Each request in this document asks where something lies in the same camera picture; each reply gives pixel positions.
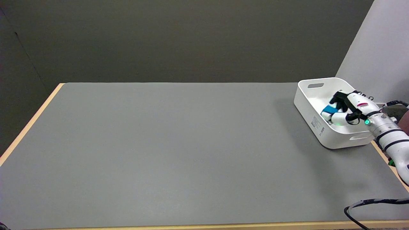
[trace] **table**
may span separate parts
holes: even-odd
[[[408,190],[372,145],[322,147],[296,83],[60,84],[0,158],[12,229],[356,228]],[[353,210],[409,227],[409,207]]]

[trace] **wooden table edge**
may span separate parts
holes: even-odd
[[[30,121],[26,124],[26,126],[23,128],[23,130],[19,133],[19,135],[14,139],[14,141],[11,143],[11,145],[6,149],[6,151],[1,155],[0,157],[0,167],[3,165],[4,161],[10,156],[10,154],[13,152],[13,150],[17,147],[17,145],[20,143],[20,141],[23,139],[23,137],[26,135],[28,130],[33,126],[33,124],[36,122],[38,117],[43,113],[45,108],[48,106],[48,104],[51,102],[51,100],[54,98],[54,96],[58,93],[58,91],[61,89],[61,87],[65,83],[59,83],[57,87],[52,91],[50,96],[47,98],[47,100],[41,105],[41,107],[38,109],[38,111],[34,114],[34,116],[30,119]]]
[[[30,119],[27,125],[23,128],[20,134],[15,138],[11,145],[0,157],[0,166],[10,156],[16,146],[20,143],[28,130],[33,126],[36,120],[40,117],[41,113],[50,104],[52,99],[61,89],[65,83],[60,83],[53,90],[50,96],[42,104],[39,110]],[[377,152],[381,155],[386,163],[388,159],[383,152],[378,148],[376,143],[372,141],[372,145]],[[390,167],[393,173],[400,180],[398,173],[394,167]],[[409,187],[404,183],[402,185],[409,192]],[[404,228],[409,227],[409,220],[383,220],[383,221],[361,221],[369,228]],[[227,229],[246,229],[246,230],[321,230],[321,229],[346,229],[357,228],[358,226],[352,221],[314,221],[314,222],[279,222],[279,223],[252,223],[252,224],[222,224],[222,225],[175,225],[175,226],[140,226],[140,227],[103,227],[103,228],[61,228],[60,230],[227,230]]]

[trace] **blue object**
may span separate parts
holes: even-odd
[[[322,110],[322,112],[326,112],[326,113],[329,113],[329,114],[334,114],[334,113],[337,113],[338,110],[337,110],[336,108],[330,106],[330,105],[327,105],[327,106]]]

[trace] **white storage bin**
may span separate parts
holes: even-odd
[[[338,90],[352,92],[355,89],[336,77],[300,81],[294,105],[323,146],[340,149],[369,144],[373,136],[363,121],[358,125],[336,126],[328,124],[321,116],[321,111]]]

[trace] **white wall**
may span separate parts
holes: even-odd
[[[336,77],[376,102],[409,101],[409,1],[375,0]]]

